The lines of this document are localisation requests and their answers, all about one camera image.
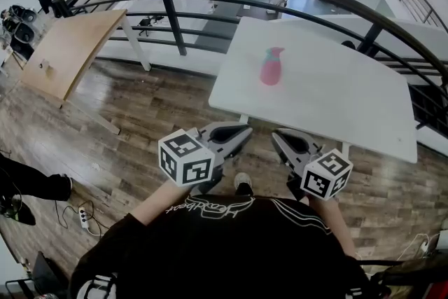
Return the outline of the pink bottle with blue cap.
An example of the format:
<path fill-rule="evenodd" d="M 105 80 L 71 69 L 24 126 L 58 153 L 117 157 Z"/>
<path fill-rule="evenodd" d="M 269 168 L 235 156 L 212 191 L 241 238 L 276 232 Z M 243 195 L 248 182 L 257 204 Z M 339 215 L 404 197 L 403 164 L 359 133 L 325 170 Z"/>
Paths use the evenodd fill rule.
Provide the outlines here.
<path fill-rule="evenodd" d="M 285 48 L 273 47 L 266 50 L 260 71 L 260 80 L 265 85 L 276 85 L 281 78 L 281 53 Z"/>

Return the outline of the black flat panel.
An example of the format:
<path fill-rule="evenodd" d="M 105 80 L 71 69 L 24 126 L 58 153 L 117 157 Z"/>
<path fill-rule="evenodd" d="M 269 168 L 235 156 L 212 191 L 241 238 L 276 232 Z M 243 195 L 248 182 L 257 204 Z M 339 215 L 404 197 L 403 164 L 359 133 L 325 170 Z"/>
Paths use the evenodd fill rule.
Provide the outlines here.
<path fill-rule="evenodd" d="M 68 299 L 69 279 L 55 261 L 39 251 L 32 271 L 34 286 L 41 294 L 53 294 Z"/>

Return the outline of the person's right forearm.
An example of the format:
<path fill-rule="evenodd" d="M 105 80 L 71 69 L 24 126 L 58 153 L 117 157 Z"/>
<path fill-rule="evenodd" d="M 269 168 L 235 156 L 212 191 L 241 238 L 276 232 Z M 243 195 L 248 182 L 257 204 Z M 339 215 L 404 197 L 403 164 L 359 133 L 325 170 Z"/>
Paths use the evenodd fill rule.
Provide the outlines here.
<path fill-rule="evenodd" d="M 308 199 L 309 206 L 332 230 L 332 233 L 336 236 L 344 253 L 353 258 L 357 258 L 354 241 L 340 211 L 338 202 L 334 198 L 322 200 L 311 195 L 308 196 Z"/>

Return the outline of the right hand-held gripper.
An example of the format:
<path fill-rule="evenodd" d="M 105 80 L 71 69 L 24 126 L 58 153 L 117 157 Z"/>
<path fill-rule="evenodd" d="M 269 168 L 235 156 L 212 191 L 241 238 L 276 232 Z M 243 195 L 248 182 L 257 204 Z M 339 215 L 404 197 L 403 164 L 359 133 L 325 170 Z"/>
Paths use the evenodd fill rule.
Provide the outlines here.
<path fill-rule="evenodd" d="M 272 132 L 272 143 L 284 163 L 296 165 L 298 152 L 319 152 L 321 147 L 314 139 L 301 131 L 279 128 Z M 337 149 L 308 162 L 301 175 L 292 172 L 287 186 L 297 200 L 312 195 L 329 200 L 347 184 L 353 163 Z"/>

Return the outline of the person's grey shoe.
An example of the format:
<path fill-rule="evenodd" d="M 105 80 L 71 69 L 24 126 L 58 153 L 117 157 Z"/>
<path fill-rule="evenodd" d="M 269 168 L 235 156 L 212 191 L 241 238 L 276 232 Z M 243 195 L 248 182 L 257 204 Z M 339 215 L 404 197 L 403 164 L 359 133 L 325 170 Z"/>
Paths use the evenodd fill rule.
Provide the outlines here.
<path fill-rule="evenodd" d="M 251 177 L 244 172 L 238 173 L 234 178 L 235 195 L 253 195 Z"/>

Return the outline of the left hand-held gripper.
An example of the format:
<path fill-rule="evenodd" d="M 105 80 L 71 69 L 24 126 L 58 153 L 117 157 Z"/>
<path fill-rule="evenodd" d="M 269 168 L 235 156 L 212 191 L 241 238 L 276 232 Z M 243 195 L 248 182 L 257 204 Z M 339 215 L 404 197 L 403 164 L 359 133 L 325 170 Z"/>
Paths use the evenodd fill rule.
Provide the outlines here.
<path fill-rule="evenodd" d="M 178 187 L 205 183 L 212 180 L 216 154 L 223 158 L 235 157 L 251 138 L 252 131 L 252 127 L 241 122 L 211 123 L 208 133 L 217 133 L 214 153 L 197 128 L 177 130 L 158 141 L 159 168 Z"/>

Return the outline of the black round bag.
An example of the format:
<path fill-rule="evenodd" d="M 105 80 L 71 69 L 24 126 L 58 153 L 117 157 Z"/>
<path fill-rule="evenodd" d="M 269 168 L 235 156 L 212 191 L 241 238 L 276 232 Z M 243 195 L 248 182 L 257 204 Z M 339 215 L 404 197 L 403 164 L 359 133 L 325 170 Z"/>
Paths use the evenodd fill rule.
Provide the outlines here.
<path fill-rule="evenodd" d="M 36 225 L 36 219 L 21 195 L 0 195 L 0 215 L 26 225 Z"/>
<path fill-rule="evenodd" d="M 28 24 L 21 22 L 15 28 L 13 36 L 19 42 L 31 45 L 34 42 L 35 33 Z"/>
<path fill-rule="evenodd" d="M 32 9 L 24 8 L 19 5 L 12 5 L 9 12 L 23 22 L 33 23 L 37 19 L 37 13 Z"/>

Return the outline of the person's black printed shirt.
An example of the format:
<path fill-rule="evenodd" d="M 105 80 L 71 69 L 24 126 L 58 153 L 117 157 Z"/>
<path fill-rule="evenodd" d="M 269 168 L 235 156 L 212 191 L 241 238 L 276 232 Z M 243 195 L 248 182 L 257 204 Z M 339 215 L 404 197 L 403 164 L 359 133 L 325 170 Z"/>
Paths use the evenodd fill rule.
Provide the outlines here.
<path fill-rule="evenodd" d="M 70 299 L 373 299 L 332 230 L 296 200 L 199 195 L 148 225 L 114 224 L 78 262 Z"/>

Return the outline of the wooden table with white legs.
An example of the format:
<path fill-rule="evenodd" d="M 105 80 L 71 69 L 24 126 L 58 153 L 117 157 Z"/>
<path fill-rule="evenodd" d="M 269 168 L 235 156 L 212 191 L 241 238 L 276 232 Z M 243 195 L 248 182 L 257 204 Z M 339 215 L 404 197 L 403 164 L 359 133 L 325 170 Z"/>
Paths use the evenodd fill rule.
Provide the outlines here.
<path fill-rule="evenodd" d="M 50 102 L 61 107 L 71 104 L 93 121 L 114 134 L 120 129 L 94 112 L 76 96 L 76 88 L 100 50 L 117 28 L 121 27 L 138 61 L 146 71 L 151 69 L 137 36 L 127 19 L 127 11 L 101 11 L 56 21 L 21 73 L 20 81 Z M 43 71 L 40 62 L 46 59 L 51 68 Z"/>

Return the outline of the curved black metal railing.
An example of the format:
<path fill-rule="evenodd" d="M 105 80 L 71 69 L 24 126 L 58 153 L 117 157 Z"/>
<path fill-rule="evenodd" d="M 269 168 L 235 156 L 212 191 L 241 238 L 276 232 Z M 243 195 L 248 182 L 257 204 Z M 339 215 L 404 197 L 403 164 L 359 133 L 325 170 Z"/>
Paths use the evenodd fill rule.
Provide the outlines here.
<path fill-rule="evenodd" d="M 53 0 L 56 7 L 62 12 L 63 17 L 75 16 L 79 11 L 86 11 L 88 5 L 70 6 L 68 0 Z M 385 64 L 396 70 L 401 75 L 414 75 L 420 78 L 428 90 L 424 91 L 421 85 L 411 85 L 411 100 L 414 115 L 417 121 L 417 129 L 425 127 L 435 130 L 448 139 L 448 60 L 441 60 L 435 53 L 425 46 L 415 36 L 411 35 L 400 25 L 392 20 L 368 8 L 356 0 L 319 0 L 349 11 L 351 14 L 370 23 L 366 34 L 358 34 L 342 25 L 337 25 L 329 20 L 324 20 L 316 15 L 310 15 L 303 11 L 281 7 L 267 2 L 255 0 L 201 0 L 218 1 L 222 3 L 248 5 L 255 8 L 270 10 L 280 14 L 291 15 L 310 23 L 325 27 L 339 34 L 343 34 L 352 40 L 359 42 L 357 51 Z M 205 36 L 208 38 L 231 40 L 231 36 L 204 30 L 185 30 L 179 25 L 179 18 L 193 18 L 239 24 L 236 16 L 206 15 L 202 13 L 180 12 L 176 10 L 174 0 L 162 0 L 164 8 L 159 12 L 168 18 L 170 27 L 167 32 L 173 34 L 174 40 L 160 40 L 160 45 L 176 46 L 181 55 L 192 48 L 191 43 L 183 40 L 184 34 Z"/>

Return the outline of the person's left forearm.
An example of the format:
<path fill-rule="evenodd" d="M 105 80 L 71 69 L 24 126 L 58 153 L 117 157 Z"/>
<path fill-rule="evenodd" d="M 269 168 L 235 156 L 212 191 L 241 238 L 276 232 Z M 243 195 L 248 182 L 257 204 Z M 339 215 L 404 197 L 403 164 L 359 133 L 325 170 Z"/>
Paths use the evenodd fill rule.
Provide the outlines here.
<path fill-rule="evenodd" d="M 165 181 L 130 214 L 143 225 L 148 225 L 163 211 L 190 193 L 193 186 L 177 186 L 172 180 Z"/>

